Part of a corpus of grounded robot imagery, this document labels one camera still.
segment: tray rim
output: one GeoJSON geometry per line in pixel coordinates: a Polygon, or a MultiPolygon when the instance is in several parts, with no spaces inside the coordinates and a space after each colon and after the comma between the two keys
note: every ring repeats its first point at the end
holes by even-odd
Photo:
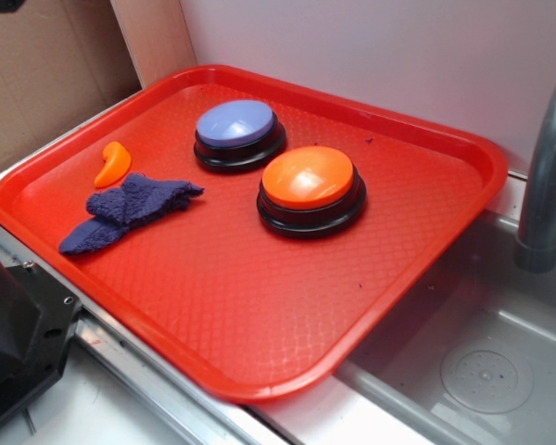
{"type": "MultiPolygon", "coordinates": [[[[50,263],[56,270],[66,276],[75,286],[78,286],[87,295],[92,296],[95,292],[98,293],[100,290],[98,283],[90,279],[88,280],[89,283],[79,284],[78,277],[82,275],[82,270],[77,267],[73,261],[54,252],[54,250],[40,237],[28,230],[24,226],[24,222],[18,221],[14,214],[7,211],[12,205],[12,202],[14,202],[12,199],[13,193],[16,194],[23,190],[28,184],[31,184],[32,181],[39,177],[41,172],[44,172],[44,162],[46,159],[51,160],[50,165],[52,165],[52,167],[59,165],[59,163],[65,161],[70,154],[78,152],[79,146],[86,144],[91,140],[91,137],[95,137],[95,134],[103,132],[102,127],[104,125],[111,130],[117,128],[127,117],[135,116],[135,113],[133,113],[135,108],[143,107],[149,109],[158,103],[158,101],[163,100],[170,92],[179,91],[185,86],[193,86],[193,84],[201,83],[219,83],[220,81],[226,82],[227,80],[236,78],[248,80],[249,83],[247,86],[253,85],[254,88],[264,90],[263,94],[261,94],[264,97],[268,97],[265,89],[270,88],[272,94],[277,95],[277,97],[272,97],[272,100],[276,102],[296,106],[293,102],[303,99],[308,100],[310,105],[315,107],[316,114],[333,119],[334,121],[352,123],[351,121],[354,120],[352,124],[357,127],[361,127],[361,125],[358,124],[358,119],[367,126],[369,124],[375,125],[376,121],[385,121],[392,126],[388,128],[390,133],[392,133],[395,128],[398,128],[397,131],[399,131],[399,128],[403,127],[407,130],[405,135],[408,138],[404,139],[404,142],[412,143],[412,140],[416,140],[416,137],[423,133],[430,134],[432,144],[441,144],[441,142],[452,140],[454,141],[452,146],[449,146],[449,144],[441,144],[441,146],[426,148],[434,149],[434,151],[443,153],[444,155],[464,160],[472,166],[479,162],[480,168],[476,169],[482,175],[483,180],[483,187],[480,189],[480,193],[469,205],[465,206],[462,212],[455,215],[454,220],[448,224],[443,233],[441,233],[432,245],[426,249],[427,251],[423,251],[415,257],[410,266],[391,282],[382,294],[375,296],[375,301],[361,318],[351,326],[348,331],[338,339],[337,343],[314,363],[310,369],[304,371],[300,375],[261,388],[259,385],[236,385],[233,380],[227,379],[219,370],[215,369],[214,371],[217,375],[212,376],[211,380],[214,381],[214,384],[210,384],[209,382],[202,382],[196,377],[197,373],[194,373],[192,367],[198,367],[199,358],[196,354],[190,354],[189,352],[191,351],[187,348],[183,348],[183,356],[187,361],[184,362],[184,366],[180,367],[173,364],[211,392],[232,401],[252,402],[273,400],[288,394],[296,393],[311,384],[321,381],[323,377],[331,374],[337,365],[345,359],[346,355],[348,355],[348,353],[362,340],[364,335],[366,335],[366,333],[385,316],[386,312],[398,299],[401,298],[403,292],[407,290],[428,267],[430,267],[443,251],[445,251],[457,236],[459,236],[485,208],[487,202],[498,193],[507,179],[508,165],[500,149],[495,144],[475,134],[413,118],[383,108],[362,104],[343,97],[318,92],[304,86],[286,83],[250,71],[223,65],[205,65],[177,71],[161,81],[158,81],[111,108],[102,116],[99,116],[98,119],[90,121],[76,131],[63,137],[48,149],[38,153],[37,156],[23,162],[13,171],[9,172],[0,181],[0,224],[24,244],[28,245],[29,248],[41,256],[46,262],[50,263]],[[460,156],[460,153],[458,153],[458,146],[471,148],[469,159],[460,156]],[[413,277],[410,282],[406,279],[408,276],[413,277]],[[382,296],[396,295],[398,295],[396,298],[382,298],[382,296]],[[354,339],[354,341],[344,341],[345,339],[354,339]]],[[[250,89],[246,89],[246,91],[251,94],[256,93],[256,91],[250,89]]],[[[134,329],[135,326],[133,325],[133,321],[135,320],[133,320],[133,317],[136,315],[134,313],[135,309],[129,303],[124,304],[127,306],[126,309],[116,309],[114,311],[124,311],[125,319],[123,322],[120,322],[126,326],[131,326],[131,329],[141,337],[143,341],[169,360],[169,354],[165,354],[164,349],[171,346],[177,348],[177,345],[172,345],[168,338],[162,336],[157,329],[154,328],[155,326],[146,325],[140,326],[137,330],[134,329]]],[[[102,306],[110,312],[110,308],[107,305],[102,306]]]]}

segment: cardboard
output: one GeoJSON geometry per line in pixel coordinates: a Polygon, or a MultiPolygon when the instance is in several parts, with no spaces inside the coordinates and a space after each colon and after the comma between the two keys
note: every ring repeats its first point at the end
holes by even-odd
{"type": "Polygon", "coordinates": [[[0,172],[139,89],[109,2],[0,14],[0,172]]]}
{"type": "Polygon", "coordinates": [[[111,5],[144,88],[196,64],[178,0],[111,0],[111,5]]]}

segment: sink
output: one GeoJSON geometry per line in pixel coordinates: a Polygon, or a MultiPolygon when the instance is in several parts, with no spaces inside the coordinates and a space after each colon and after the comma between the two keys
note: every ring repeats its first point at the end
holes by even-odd
{"type": "Polygon", "coordinates": [[[435,443],[556,443],[556,268],[485,211],[336,376],[435,443]]]}

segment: plastic tray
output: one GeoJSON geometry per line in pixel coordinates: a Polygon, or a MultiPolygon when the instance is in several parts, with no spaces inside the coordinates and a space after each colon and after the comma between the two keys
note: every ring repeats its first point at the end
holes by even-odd
{"type": "Polygon", "coordinates": [[[156,83],[16,168],[0,182],[0,223],[202,387],[253,402],[334,371],[506,177],[499,149],[478,136],[208,66],[156,83]],[[287,149],[351,157],[368,190],[354,226],[312,241],[272,235],[256,209],[262,170],[198,167],[198,118],[237,98],[272,107],[287,149]],[[101,150],[114,140],[132,172],[206,192],[110,248],[63,257],[57,246],[90,217],[101,150]]]}

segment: gray faucet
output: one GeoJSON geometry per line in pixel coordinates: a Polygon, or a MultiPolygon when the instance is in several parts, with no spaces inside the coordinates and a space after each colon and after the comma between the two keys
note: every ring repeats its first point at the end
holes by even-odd
{"type": "Polygon", "coordinates": [[[535,273],[556,264],[556,88],[529,170],[514,258],[521,269],[535,273]]]}

